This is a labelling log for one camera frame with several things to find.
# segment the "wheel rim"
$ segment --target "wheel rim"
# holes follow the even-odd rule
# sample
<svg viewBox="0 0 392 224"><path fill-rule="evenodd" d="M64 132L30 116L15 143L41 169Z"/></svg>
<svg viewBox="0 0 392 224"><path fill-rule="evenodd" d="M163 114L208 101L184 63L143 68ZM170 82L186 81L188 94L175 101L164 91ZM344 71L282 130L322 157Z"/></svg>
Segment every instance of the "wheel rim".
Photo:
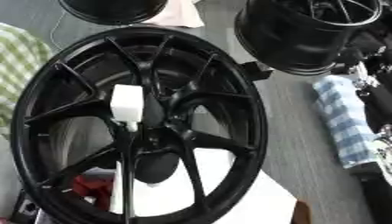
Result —
<svg viewBox="0 0 392 224"><path fill-rule="evenodd" d="M141 131L133 136L126 134L123 126L111 119L107 104L110 92L102 90L104 85L97 85L99 80L88 76L88 69L99 67L97 61L105 61L111 56L126 67L127 82L142 85L144 92L153 95L164 110L162 120L150 122L150 127L142 122ZM176 79L167 78L162 75L165 72L153 73L166 69L176 77L175 67L181 64L171 63L169 59L157 63L162 58L182 58L186 63L191 61L190 65L196 65L198 72L191 73L187 79L181 78L181 75ZM216 82L213 85L203 84L209 82L206 76L214 77L211 79ZM181 81L176 82L181 84L177 88L167 84L178 79L183 79L182 84L186 81L185 85ZM56 105L50 97L53 95L56 98L59 92L67 94L62 105ZM220 117L218 120L224 121L225 117L231 120L226 125L232 139L208 135L189 127L187 118L190 109L204 104L211 108L215 116ZM238 115L245 115L245 118L241 121L233 119L233 116ZM51 147L50 128L59 121L77 116L102 119L114 142L85 157L83 162L55 173L48 171L39 151ZM171 139L171 145L141 149L138 145L146 144L141 134L148 136L152 130L158 136L165 135ZM20 97L11 126L12 149L24 188L39 206L64 223L211 223L225 214L249 189L263 163L266 143L267 123L263 103L254 86L245 79L241 68L229 56L191 35L141 25L86 38L51 59ZM125 150L130 144L134 146L129 147L133 150ZM236 155L229 174L208 195L200 188L200 175L193 155L195 147L223 148ZM96 210L85 201L74 199L71 192L62 192L64 179L72 178L96 166L96 163L106 163L108 158L110 162L121 160L124 170L134 171L136 168L132 165L136 162L133 159L136 155L139 158L168 152L184 161L192 182L195 203L184 210L129 220L125 214ZM124 197L129 198L130 191L125 192Z"/></svg>
<svg viewBox="0 0 392 224"><path fill-rule="evenodd" d="M375 21L382 13L379 1L356 0L276 0L284 8L311 19L336 26L359 26Z"/></svg>

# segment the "white cloth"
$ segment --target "white cloth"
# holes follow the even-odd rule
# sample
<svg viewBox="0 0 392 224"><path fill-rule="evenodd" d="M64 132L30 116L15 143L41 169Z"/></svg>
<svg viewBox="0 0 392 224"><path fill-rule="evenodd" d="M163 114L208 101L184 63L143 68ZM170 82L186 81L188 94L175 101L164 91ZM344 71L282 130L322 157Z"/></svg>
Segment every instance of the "white cloth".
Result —
<svg viewBox="0 0 392 224"><path fill-rule="evenodd" d="M204 26L193 0L168 0L167 5L159 14L144 23L189 28Z"/></svg>

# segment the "wheel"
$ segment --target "wheel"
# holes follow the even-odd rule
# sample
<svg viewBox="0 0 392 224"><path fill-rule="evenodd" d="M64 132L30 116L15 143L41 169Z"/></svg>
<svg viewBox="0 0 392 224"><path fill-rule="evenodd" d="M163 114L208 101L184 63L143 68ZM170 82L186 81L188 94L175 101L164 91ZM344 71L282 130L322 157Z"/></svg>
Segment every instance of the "wheel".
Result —
<svg viewBox="0 0 392 224"><path fill-rule="evenodd" d="M236 17L235 34L268 66L317 75L333 68L355 29L381 13L379 0L248 0Z"/></svg>
<svg viewBox="0 0 392 224"><path fill-rule="evenodd" d="M109 101L116 84L143 87L144 115L136 133L113 119ZM229 137L193 128L200 106ZM92 121L100 128L92 128ZM102 145L85 152L87 135ZM24 189L60 223L203 224L227 213L251 187L267 138L263 102L233 59L192 35L135 25L85 38L42 67L17 103L10 140ZM71 145L83 156L66 154ZM227 176L210 193L200 179L196 148L234 155ZM126 183L123 213L100 210L70 188L75 177L96 167L111 169L116 161ZM136 179L165 182L179 161L192 184L193 204L162 215L132 215ZM163 171L156 174L154 167Z"/></svg>

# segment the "wheel spoke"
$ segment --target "wheel spoke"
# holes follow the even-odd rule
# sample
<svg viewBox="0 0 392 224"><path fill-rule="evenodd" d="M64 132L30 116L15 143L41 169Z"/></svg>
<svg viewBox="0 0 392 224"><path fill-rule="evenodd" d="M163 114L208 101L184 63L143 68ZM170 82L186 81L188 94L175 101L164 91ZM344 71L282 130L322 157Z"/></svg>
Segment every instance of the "wheel spoke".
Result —
<svg viewBox="0 0 392 224"><path fill-rule="evenodd" d="M237 157L247 156L254 151L253 147L241 145L236 141L222 136L214 136L192 130L190 133L195 147L206 149L224 149L233 152Z"/></svg>
<svg viewBox="0 0 392 224"><path fill-rule="evenodd" d="M311 17L314 18L314 9L313 9L313 0L307 0L309 4L309 12L311 13Z"/></svg>
<svg viewBox="0 0 392 224"><path fill-rule="evenodd" d="M71 74L90 95L98 94L98 87L94 83L92 83L83 75L77 73L75 70L73 70L70 66L68 66L64 62L58 62L55 67L59 71L66 71L68 74Z"/></svg>
<svg viewBox="0 0 392 224"><path fill-rule="evenodd" d="M25 123L49 126L67 118L77 116L101 116L105 113L110 114L110 109L104 101L79 101L49 110L40 115L27 118Z"/></svg>
<svg viewBox="0 0 392 224"><path fill-rule="evenodd" d="M181 90L171 97L171 108L189 109L194 106L202 105L205 102L220 102L226 105L231 104L240 108L248 108L250 106L250 97L245 94L219 93L219 92L202 92Z"/></svg>
<svg viewBox="0 0 392 224"><path fill-rule="evenodd" d="M339 5L339 7L340 7L340 10L343 12L343 14L344 14L344 16L345 16L346 21L347 21L348 23L352 23L353 21L352 21L352 19L350 18L350 15L348 15L347 9L346 9L345 5L343 4L342 0L336 0L336 1L338 1L338 5Z"/></svg>
<svg viewBox="0 0 392 224"><path fill-rule="evenodd" d="M50 178L40 182L38 186L44 188L56 186L62 179L73 178L96 166L106 165L109 162L115 161L118 156L115 145L111 143L97 152L83 158L76 164L69 165L67 168L57 172Z"/></svg>
<svg viewBox="0 0 392 224"><path fill-rule="evenodd" d="M194 78L194 81L196 83L200 84L201 78L206 73L207 69L210 67L211 63L216 59L216 57L217 57L217 54L215 54L215 53L211 54L211 56L206 61L206 64L204 64L204 66L196 74L196 76Z"/></svg>
<svg viewBox="0 0 392 224"><path fill-rule="evenodd" d="M154 55L151 58L153 64L157 61L157 59L165 52L165 48L169 44L170 40L173 38L172 35L164 37L164 41L159 45L157 50L155 51Z"/></svg>
<svg viewBox="0 0 392 224"><path fill-rule="evenodd" d="M159 47L157 48L157 51L155 52L155 54L152 56L151 58L151 63L150 63L150 75L151 75L151 85L153 87L154 92L157 94L157 96L163 95L164 94L164 90L161 86L161 81L159 79L158 76L158 72L155 68L157 62L158 62L158 58L165 52L165 48L167 47L167 45L169 44L170 40L173 38L172 35L170 36L166 36L164 38L164 41L159 45Z"/></svg>
<svg viewBox="0 0 392 224"><path fill-rule="evenodd" d="M365 4L363 4L363 3L358 3L358 2L356 2L356 1L354 1L354 0L345 0L345 1L347 1L347 2L349 2L349 3L351 3L351 4L355 4L355 5L357 5L357 6L361 7L361 8L363 8L363 9L369 11L369 12L375 12L374 10L370 9L369 7L367 7L367 6L366 6Z"/></svg>
<svg viewBox="0 0 392 224"><path fill-rule="evenodd" d="M201 182L199 168L197 166L193 150L186 149L182 155L182 159L192 182L195 206L205 212L208 210L206 193L204 192L203 183Z"/></svg>
<svg viewBox="0 0 392 224"><path fill-rule="evenodd" d="M132 150L136 135L132 135L125 124L118 127L116 132L117 149L121 152L122 165L122 218L125 224L131 223L134 216L133 199L131 198L134 185L136 152Z"/></svg>
<svg viewBox="0 0 392 224"><path fill-rule="evenodd" d="M106 38L106 41L113 46L114 53L116 53L129 71L136 76L136 84L142 84L142 77L140 74L140 67L137 64L138 58L130 52L127 52L114 39Z"/></svg>

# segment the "white plastic cap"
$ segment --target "white plastic cap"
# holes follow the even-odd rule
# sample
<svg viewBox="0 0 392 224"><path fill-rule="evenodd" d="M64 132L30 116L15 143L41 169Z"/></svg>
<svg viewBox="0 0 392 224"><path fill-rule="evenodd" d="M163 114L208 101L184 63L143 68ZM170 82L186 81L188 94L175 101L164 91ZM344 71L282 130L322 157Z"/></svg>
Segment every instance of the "white plastic cap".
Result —
<svg viewBox="0 0 392 224"><path fill-rule="evenodd" d="M143 117L143 88L131 85L115 85L110 108L118 122L127 123L130 131L136 131L137 123L140 123Z"/></svg>

